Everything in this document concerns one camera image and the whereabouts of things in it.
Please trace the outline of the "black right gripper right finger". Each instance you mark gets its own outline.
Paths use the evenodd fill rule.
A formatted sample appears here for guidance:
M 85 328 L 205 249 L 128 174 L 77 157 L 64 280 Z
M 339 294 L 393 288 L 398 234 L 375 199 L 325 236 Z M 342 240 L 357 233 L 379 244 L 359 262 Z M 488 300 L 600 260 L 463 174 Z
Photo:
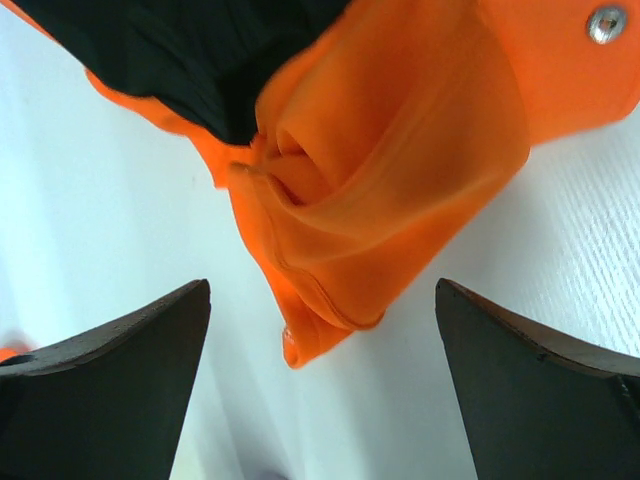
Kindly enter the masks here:
M 638 478 L 638 358 L 447 279 L 435 311 L 478 478 Z

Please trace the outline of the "black cloth garment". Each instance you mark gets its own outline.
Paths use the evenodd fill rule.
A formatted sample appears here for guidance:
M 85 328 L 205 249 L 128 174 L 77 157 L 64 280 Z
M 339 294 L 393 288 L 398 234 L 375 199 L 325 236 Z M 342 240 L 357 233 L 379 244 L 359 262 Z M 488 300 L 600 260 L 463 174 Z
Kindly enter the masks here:
M 22 0 L 22 10 L 107 87 L 154 98 L 232 146 L 257 131 L 271 76 L 344 1 Z

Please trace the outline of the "orange jacket with white lining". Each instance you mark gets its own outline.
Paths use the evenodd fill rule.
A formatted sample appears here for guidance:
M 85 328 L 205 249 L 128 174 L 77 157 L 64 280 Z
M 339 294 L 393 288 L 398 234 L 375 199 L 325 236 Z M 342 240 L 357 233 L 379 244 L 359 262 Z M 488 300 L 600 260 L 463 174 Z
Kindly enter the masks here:
M 187 137 L 227 190 L 299 368 L 375 327 L 535 145 L 639 101 L 635 1 L 344 1 L 255 103 L 246 146 L 154 98 L 106 99 Z

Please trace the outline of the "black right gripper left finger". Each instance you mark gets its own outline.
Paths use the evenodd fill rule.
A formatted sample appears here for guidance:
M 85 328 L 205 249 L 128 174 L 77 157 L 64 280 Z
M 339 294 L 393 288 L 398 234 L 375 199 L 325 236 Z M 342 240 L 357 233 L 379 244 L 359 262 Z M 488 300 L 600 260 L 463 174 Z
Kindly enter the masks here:
M 210 312 L 196 280 L 2 361 L 2 478 L 169 478 Z

